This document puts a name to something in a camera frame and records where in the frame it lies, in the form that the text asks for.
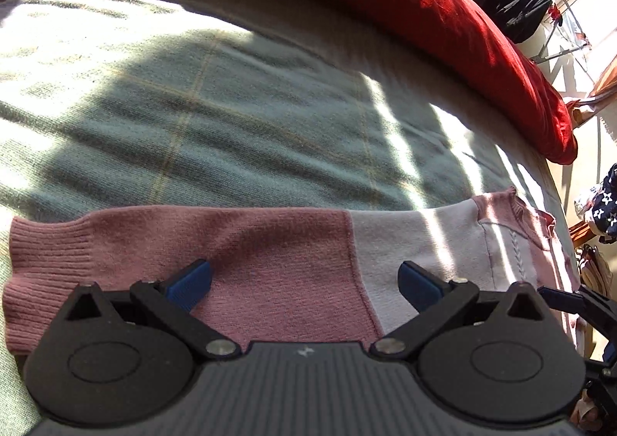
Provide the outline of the navy star-patterned garment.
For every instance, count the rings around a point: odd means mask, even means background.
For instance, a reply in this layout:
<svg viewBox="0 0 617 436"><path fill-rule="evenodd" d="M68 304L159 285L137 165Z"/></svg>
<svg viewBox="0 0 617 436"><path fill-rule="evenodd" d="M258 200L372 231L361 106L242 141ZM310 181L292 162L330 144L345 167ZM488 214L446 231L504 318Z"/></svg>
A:
<svg viewBox="0 0 617 436"><path fill-rule="evenodd" d="M585 220L590 230L599 237L599 242L614 244L617 236L617 165L614 163L604 176L599 189L592 199Z"/></svg>

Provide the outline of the green plaid bed blanket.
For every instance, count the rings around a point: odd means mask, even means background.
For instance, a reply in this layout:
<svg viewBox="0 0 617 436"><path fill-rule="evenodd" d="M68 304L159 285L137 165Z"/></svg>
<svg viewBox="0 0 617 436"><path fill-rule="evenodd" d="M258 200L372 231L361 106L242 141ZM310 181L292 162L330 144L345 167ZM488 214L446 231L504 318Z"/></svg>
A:
<svg viewBox="0 0 617 436"><path fill-rule="evenodd" d="M412 212L515 190L569 240L545 159L441 66L325 0L1 0L1 431L14 219L131 206Z"/></svg>

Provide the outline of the pink and white sweater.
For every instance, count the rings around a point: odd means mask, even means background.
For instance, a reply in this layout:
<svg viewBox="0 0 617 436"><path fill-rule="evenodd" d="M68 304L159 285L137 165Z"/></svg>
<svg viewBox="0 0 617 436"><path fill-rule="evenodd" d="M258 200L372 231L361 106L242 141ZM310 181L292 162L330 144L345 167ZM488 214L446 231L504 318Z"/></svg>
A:
<svg viewBox="0 0 617 436"><path fill-rule="evenodd" d="M579 286L555 219L512 189L412 212L159 205L64 223L18 218L9 253L2 300L15 355L34 350L79 284L124 290L196 259L209 262L214 278L194 316L241 345L376 340L417 313L398 292L406 261L487 291L518 280Z"/></svg>

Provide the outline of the metal drying rack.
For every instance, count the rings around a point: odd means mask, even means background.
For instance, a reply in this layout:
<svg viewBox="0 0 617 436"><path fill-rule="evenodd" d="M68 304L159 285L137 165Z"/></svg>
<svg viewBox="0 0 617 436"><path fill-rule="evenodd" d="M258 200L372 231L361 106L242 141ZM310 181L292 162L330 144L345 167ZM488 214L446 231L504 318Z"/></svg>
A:
<svg viewBox="0 0 617 436"><path fill-rule="evenodd" d="M562 94L582 94L593 84L587 68L588 31L573 9L575 0L550 0L549 9L521 44L523 52Z"/></svg>

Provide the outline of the right orange curtain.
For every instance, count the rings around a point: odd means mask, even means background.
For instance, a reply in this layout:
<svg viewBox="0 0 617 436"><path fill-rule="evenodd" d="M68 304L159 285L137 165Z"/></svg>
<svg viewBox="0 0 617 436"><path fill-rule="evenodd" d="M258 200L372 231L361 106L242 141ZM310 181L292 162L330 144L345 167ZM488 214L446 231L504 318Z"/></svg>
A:
<svg viewBox="0 0 617 436"><path fill-rule="evenodd" d="M597 116L602 109L616 101L616 93L617 56L601 73L589 94L581 99L570 100L566 103L572 126L578 128L592 119L593 116Z"/></svg>

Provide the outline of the folded clothes stack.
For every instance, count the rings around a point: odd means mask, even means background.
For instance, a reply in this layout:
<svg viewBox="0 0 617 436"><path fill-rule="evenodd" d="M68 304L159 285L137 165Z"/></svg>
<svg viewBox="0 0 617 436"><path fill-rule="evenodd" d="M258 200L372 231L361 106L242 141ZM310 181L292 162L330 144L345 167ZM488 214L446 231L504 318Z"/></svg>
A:
<svg viewBox="0 0 617 436"><path fill-rule="evenodd" d="M578 269L585 287L604 297L611 296L613 273L597 247L589 244L580 247Z"/></svg>

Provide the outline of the wooden chair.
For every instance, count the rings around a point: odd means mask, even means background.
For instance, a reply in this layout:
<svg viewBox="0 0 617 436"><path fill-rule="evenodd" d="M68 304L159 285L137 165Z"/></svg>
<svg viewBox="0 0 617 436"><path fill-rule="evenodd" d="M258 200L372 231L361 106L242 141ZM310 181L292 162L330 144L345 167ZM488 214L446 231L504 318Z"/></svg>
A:
<svg viewBox="0 0 617 436"><path fill-rule="evenodd" d="M570 226L568 230L571 242L575 248L583 246L597 237L597 234L585 221L577 222Z"/></svg>

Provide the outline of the red duvet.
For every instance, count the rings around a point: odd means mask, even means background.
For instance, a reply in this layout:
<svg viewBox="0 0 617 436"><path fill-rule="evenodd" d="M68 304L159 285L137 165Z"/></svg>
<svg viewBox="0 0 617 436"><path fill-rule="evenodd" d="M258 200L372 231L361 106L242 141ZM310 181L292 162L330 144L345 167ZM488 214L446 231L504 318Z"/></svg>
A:
<svg viewBox="0 0 617 436"><path fill-rule="evenodd" d="M452 69L550 162L574 162L577 141L560 94L472 0L336 1Z"/></svg>

